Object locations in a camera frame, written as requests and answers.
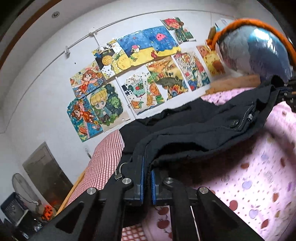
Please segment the black large jacket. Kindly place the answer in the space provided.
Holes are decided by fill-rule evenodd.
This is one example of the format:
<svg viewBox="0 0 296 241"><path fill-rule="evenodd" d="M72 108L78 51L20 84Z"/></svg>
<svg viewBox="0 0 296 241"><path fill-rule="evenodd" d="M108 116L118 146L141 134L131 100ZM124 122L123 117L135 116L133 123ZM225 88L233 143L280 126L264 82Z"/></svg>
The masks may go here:
<svg viewBox="0 0 296 241"><path fill-rule="evenodd" d="M157 164L202 161L243 142L260 131L276 105L282 79L273 76L222 105L200 98L179 108L166 109L120 129L125 143L120 164L142 164L144 219L151 198L151 171Z"/></svg>

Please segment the orange toy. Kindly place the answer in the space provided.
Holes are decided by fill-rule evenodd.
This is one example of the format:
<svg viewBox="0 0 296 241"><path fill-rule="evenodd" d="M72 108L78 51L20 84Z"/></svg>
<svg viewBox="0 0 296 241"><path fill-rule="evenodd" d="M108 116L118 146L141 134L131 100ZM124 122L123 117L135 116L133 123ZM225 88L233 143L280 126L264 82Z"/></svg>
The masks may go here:
<svg viewBox="0 0 296 241"><path fill-rule="evenodd" d="M44 207L44 211L41 216L42 220L50 221L53 218L53 216L54 216L54 210L53 210L52 206L46 205Z"/></svg>

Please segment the blue storage bag orange trim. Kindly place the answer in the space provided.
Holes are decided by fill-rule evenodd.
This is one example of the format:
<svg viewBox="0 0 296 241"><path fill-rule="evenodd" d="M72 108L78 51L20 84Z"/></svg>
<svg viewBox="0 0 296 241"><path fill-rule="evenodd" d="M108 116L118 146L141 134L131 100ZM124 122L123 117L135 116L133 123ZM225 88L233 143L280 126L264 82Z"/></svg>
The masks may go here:
<svg viewBox="0 0 296 241"><path fill-rule="evenodd" d="M224 28L213 27L206 44L228 68L258 74L261 80L277 75L287 83L295 72L292 43L276 28L258 19L242 18Z"/></svg>

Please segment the standing electric fan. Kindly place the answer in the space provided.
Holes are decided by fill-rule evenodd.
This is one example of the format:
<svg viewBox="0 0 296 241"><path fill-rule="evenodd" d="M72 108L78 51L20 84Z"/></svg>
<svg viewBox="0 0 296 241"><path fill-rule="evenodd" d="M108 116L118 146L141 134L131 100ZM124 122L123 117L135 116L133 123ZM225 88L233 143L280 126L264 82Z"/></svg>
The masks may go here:
<svg viewBox="0 0 296 241"><path fill-rule="evenodd" d="M20 173L13 174L12 185L25 206L33 213L40 214L43 210L41 200Z"/></svg>

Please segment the yellow bear poster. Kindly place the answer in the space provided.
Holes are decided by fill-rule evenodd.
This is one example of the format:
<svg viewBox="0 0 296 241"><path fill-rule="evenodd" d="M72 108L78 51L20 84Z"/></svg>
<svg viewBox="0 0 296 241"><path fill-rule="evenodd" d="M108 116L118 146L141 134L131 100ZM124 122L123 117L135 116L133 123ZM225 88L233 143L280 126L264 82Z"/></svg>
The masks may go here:
<svg viewBox="0 0 296 241"><path fill-rule="evenodd" d="M212 76L225 74L223 64L214 50L206 45L196 47Z"/></svg>

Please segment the blond boy cartoon poster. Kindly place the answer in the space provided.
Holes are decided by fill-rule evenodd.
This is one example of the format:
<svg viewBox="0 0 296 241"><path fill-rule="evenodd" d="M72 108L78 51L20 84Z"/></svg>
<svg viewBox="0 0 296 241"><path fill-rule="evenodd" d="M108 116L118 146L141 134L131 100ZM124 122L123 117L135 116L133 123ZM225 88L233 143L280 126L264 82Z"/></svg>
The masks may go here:
<svg viewBox="0 0 296 241"><path fill-rule="evenodd" d="M87 96L104 132L130 120L114 85L108 83Z"/></svg>

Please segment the orange girl blue poster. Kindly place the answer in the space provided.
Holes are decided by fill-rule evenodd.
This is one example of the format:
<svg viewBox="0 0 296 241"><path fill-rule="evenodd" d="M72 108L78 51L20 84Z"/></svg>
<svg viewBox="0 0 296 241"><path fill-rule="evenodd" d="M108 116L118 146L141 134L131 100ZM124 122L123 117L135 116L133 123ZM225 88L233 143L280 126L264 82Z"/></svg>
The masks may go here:
<svg viewBox="0 0 296 241"><path fill-rule="evenodd" d="M103 128L86 97L75 98L71 101L67 107L67 114L81 142L103 132Z"/></svg>

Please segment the landscape hill poster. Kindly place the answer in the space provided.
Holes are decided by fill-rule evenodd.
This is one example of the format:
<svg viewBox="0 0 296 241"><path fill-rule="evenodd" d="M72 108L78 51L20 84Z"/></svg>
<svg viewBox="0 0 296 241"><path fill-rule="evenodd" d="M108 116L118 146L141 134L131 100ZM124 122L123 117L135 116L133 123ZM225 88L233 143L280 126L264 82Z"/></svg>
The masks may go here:
<svg viewBox="0 0 296 241"><path fill-rule="evenodd" d="M167 100L188 92L182 73L171 56L147 63L146 67L155 83L167 91Z"/></svg>

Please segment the fruit juice orange poster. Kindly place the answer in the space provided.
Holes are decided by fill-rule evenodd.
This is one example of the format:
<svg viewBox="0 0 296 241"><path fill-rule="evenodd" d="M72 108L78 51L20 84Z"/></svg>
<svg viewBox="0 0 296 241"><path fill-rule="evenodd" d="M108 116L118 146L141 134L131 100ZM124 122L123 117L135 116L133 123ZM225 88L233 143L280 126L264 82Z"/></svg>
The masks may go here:
<svg viewBox="0 0 296 241"><path fill-rule="evenodd" d="M121 88L136 115L140 115L165 102L148 71L131 75Z"/></svg>

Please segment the red haired girl poster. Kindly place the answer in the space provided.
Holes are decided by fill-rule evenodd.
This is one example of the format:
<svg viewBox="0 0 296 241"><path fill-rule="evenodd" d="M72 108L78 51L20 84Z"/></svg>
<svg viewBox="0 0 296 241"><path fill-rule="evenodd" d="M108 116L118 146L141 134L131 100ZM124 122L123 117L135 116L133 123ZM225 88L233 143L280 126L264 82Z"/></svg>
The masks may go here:
<svg viewBox="0 0 296 241"><path fill-rule="evenodd" d="M87 65L70 78L70 83L76 98L81 99L98 89L106 81L96 61Z"/></svg>

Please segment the blue sea beach poster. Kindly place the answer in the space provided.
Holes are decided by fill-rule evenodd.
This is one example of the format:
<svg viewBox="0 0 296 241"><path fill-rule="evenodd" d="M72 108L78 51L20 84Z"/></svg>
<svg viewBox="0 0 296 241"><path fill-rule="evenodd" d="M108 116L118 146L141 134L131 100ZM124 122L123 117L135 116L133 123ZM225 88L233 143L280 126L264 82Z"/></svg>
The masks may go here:
<svg viewBox="0 0 296 241"><path fill-rule="evenodd" d="M130 66L138 66L181 50L165 26L136 31L117 39Z"/></svg>

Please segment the pineapple yellow poster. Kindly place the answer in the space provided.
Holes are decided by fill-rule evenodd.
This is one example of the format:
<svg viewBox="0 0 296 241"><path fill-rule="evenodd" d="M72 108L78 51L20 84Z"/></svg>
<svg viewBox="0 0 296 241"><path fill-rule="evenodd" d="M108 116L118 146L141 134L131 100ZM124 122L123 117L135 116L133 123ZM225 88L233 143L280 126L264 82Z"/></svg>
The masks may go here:
<svg viewBox="0 0 296 241"><path fill-rule="evenodd" d="M106 79L112 78L132 66L130 58L121 48L117 40L92 51L100 71Z"/></svg>

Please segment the wooden bed frame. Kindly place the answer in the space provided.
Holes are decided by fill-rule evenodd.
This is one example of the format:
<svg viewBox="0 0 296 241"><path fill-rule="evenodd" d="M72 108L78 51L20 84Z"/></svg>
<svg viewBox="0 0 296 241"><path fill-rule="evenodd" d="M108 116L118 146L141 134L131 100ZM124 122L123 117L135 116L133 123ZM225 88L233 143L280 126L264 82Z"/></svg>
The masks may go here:
<svg viewBox="0 0 296 241"><path fill-rule="evenodd" d="M215 104L222 104L226 102L226 99L220 100L219 97L217 97L217 94L224 91L227 93L239 94L243 90L257 87L259 84L260 80L257 75L217 80L211 84L210 89L206 90L206 94L201 96L200 99L208 102L215 102ZM88 166L79 176L73 188L66 196L58 213L66 208L67 205L82 194L87 188L94 187L99 190L103 189L111 175L114 173L124 147L125 143L119 130L115 130L108 134L95 148Z"/></svg>

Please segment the grey metal wall panel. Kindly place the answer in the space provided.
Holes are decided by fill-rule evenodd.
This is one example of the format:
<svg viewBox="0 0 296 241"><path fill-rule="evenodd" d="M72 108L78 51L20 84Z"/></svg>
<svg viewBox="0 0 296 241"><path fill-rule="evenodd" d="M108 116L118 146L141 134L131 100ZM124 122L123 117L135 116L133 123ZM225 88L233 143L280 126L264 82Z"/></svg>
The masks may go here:
<svg viewBox="0 0 296 241"><path fill-rule="evenodd" d="M59 209L73 184L45 142L23 163L23 168L41 196L55 209Z"/></svg>

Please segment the white wall pipe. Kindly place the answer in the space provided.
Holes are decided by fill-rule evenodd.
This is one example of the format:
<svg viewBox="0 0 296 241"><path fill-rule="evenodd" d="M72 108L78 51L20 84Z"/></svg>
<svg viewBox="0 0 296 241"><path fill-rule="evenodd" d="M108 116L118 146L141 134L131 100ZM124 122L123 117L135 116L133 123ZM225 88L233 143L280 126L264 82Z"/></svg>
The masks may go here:
<svg viewBox="0 0 296 241"><path fill-rule="evenodd" d="M140 6L130 4L119 6L112 3L93 9L72 20L67 25L54 28L55 21L47 16L36 21L16 42L1 68L1 80L7 80L10 88L1 101L4 119L8 120L20 102L25 90L33 80L53 61L65 56L65 50L85 42L90 37L89 31L110 30L127 20L139 21L142 16L178 11L197 11L226 16L238 16L238 11L229 4L208 1L190 2L180 8L177 6Z"/></svg>

